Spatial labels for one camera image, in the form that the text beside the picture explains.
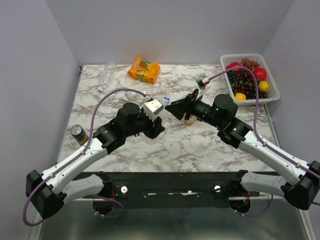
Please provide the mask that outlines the blue white bottle cap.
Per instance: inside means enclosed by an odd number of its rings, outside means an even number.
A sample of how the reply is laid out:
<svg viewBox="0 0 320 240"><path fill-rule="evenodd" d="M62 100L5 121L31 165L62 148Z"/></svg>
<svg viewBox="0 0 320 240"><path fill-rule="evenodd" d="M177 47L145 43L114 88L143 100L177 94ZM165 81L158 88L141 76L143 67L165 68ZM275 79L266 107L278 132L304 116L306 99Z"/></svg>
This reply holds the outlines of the blue white bottle cap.
<svg viewBox="0 0 320 240"><path fill-rule="evenodd" d="M164 105L164 106L168 106L171 102L171 99L167 96L164 96L161 100L161 103Z"/></svg>

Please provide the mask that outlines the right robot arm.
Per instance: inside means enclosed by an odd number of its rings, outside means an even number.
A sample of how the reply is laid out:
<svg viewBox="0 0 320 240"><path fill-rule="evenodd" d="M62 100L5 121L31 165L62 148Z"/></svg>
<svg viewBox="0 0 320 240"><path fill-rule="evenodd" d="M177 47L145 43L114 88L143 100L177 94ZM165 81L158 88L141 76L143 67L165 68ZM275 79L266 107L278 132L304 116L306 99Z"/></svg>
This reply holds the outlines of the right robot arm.
<svg viewBox="0 0 320 240"><path fill-rule="evenodd" d="M300 210L308 210L320 190L320 164L308 163L278 148L236 117L238 106L228 94L219 94L208 105L198 98L198 90L173 101L165 109L178 120L195 116L218 130L227 145L246 152L272 168L278 175L239 171L230 183L230 191L261 192L284 198Z"/></svg>

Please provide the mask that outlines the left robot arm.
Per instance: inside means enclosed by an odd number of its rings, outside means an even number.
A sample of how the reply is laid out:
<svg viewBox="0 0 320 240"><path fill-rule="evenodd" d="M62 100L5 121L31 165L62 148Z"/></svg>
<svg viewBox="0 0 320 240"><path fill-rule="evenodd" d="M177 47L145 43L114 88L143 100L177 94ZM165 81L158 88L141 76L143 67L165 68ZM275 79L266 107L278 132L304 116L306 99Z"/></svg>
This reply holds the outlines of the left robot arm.
<svg viewBox="0 0 320 240"><path fill-rule="evenodd" d="M27 174L25 194L28 202L43 219L48 219L75 198L94 194L107 197L111 185L97 175L79 184L76 195L72 194L70 187L76 185L74 178L78 174L124 145L128 137L143 133L147 138L155 139L165 130L159 117L163 109L157 99L144 103L142 107L125 103L115 118L99 127L72 155L41 173L32 170Z"/></svg>

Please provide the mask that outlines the orange juice bottle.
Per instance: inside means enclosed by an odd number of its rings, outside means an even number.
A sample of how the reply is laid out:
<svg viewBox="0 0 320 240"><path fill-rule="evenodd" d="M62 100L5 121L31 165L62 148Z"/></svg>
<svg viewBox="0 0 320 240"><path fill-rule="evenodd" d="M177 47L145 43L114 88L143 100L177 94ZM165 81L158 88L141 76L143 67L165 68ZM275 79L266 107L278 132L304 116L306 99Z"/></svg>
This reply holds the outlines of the orange juice bottle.
<svg viewBox="0 0 320 240"><path fill-rule="evenodd" d="M186 114L183 116L183 122L186 126L191 126L196 122L197 118L194 115L187 117Z"/></svg>

